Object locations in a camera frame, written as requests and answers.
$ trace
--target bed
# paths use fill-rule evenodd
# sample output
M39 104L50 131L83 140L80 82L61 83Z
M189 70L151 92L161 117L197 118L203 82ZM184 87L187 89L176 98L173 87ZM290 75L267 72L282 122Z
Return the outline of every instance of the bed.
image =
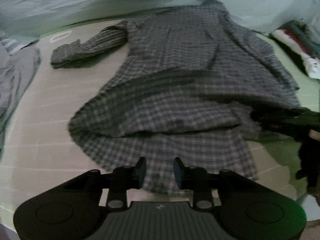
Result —
M76 26L47 35L37 43L42 63L7 128L0 163L0 219L6 227L14 230L13 213L25 200L87 170L100 168L72 142L67 124L75 111L113 77L126 58L128 47L102 55L78 69L53 69L50 57L58 46L79 38L81 42L86 41L117 22ZM262 35L259 37L274 47L278 59L298 82L297 95L301 104L319 111L320 84L304 76L275 42ZM248 144L260 184L295 200L305 194L306 180L294 179L300 169L297 156L300 144L288 137L269 137L259 142L248 141ZM177 201L182 198L130 190L128 200Z

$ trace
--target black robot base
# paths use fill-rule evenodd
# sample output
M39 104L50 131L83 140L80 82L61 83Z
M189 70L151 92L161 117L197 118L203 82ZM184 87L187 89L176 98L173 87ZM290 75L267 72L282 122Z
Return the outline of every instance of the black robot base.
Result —
M111 174L88 171L20 205L13 217L21 240L292 240L306 224L300 205L230 170L208 174L173 162L189 202L132 202L126 191L140 189L146 159ZM99 206L109 188L106 206ZM221 206L214 206L218 189Z

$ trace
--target plaid shirt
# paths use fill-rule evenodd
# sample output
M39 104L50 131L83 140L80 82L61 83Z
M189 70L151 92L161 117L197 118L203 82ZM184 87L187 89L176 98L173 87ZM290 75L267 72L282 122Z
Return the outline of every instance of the plaid shirt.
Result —
M174 157L210 173L228 168L257 179L245 141L259 132L252 108L299 106L297 84L272 47L210 0L124 20L83 44L63 45L52 65L126 42L130 52L120 70L69 123L85 154L107 171L145 156L143 188L169 195L183 195Z

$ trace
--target shirt sleeve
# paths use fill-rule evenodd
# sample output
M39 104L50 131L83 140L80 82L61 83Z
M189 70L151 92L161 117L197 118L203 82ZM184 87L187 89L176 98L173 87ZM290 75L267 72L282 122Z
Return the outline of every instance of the shirt sleeve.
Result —
M54 68L63 67L126 44L128 36L126 26L127 22L122 21L101 30L83 44L80 40L76 40L56 48L51 56L51 65Z

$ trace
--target pillow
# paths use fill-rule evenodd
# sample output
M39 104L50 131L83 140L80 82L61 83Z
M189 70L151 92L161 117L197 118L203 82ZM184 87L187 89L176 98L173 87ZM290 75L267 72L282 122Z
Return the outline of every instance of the pillow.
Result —
M22 49L25 45L19 44L15 39L11 39L4 31L0 30L0 44L2 44L9 55L14 54L19 49Z

